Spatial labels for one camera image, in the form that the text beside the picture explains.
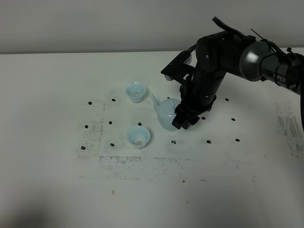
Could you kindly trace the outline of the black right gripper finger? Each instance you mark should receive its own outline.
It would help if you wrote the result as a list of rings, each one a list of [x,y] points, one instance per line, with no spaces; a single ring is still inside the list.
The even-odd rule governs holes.
[[[172,125],[177,129],[190,130],[198,122],[199,113],[190,109],[176,108]]]

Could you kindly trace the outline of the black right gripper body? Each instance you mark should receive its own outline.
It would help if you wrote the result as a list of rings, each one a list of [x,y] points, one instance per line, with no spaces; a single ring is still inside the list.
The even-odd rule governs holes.
[[[176,114],[201,114],[210,109],[226,73],[239,74],[245,36],[216,33],[200,38],[179,53],[161,73],[181,84]]]

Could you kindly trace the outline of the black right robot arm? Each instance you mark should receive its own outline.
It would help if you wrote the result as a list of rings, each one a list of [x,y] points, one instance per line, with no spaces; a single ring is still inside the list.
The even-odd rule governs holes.
[[[200,38],[179,53],[161,73],[181,84],[181,103],[172,125],[188,129],[209,111],[226,73],[247,81],[271,81],[300,96],[304,111],[304,57],[288,48],[283,52],[266,39],[220,32]]]

